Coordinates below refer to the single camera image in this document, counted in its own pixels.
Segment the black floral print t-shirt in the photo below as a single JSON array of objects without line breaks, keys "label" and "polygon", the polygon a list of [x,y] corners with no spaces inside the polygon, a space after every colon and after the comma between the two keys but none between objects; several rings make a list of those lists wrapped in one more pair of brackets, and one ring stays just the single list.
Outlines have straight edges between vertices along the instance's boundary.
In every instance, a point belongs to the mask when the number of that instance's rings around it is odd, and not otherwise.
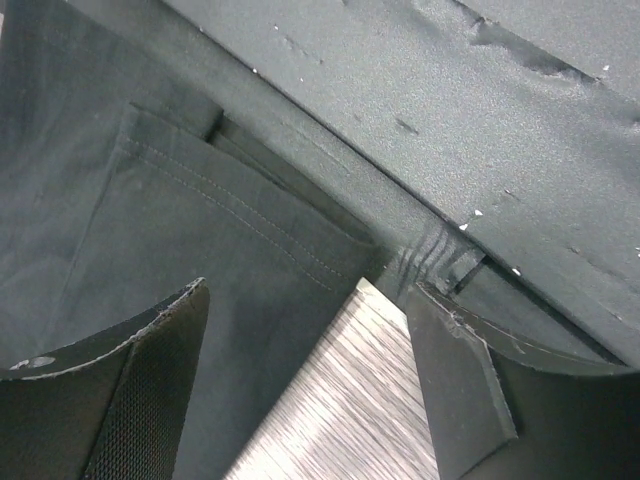
[{"label": "black floral print t-shirt", "polygon": [[221,479],[376,246],[207,95],[66,1],[1,33],[1,362],[122,323],[202,278],[209,311],[169,479]]}]

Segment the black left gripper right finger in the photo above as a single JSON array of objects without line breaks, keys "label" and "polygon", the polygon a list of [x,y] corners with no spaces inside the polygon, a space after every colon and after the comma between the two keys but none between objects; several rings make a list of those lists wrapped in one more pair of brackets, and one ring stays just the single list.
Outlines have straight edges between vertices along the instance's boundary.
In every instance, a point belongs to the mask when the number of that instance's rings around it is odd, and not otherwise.
[{"label": "black left gripper right finger", "polygon": [[509,332],[411,287],[406,314],[444,479],[635,479],[639,373]]}]

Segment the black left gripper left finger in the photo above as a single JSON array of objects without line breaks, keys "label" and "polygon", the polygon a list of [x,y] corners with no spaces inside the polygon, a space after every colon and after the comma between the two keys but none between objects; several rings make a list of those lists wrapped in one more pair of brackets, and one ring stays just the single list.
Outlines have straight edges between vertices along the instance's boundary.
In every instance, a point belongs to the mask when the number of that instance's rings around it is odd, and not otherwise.
[{"label": "black left gripper left finger", "polygon": [[209,300],[198,278],[129,320],[3,369],[2,478],[171,478]]}]

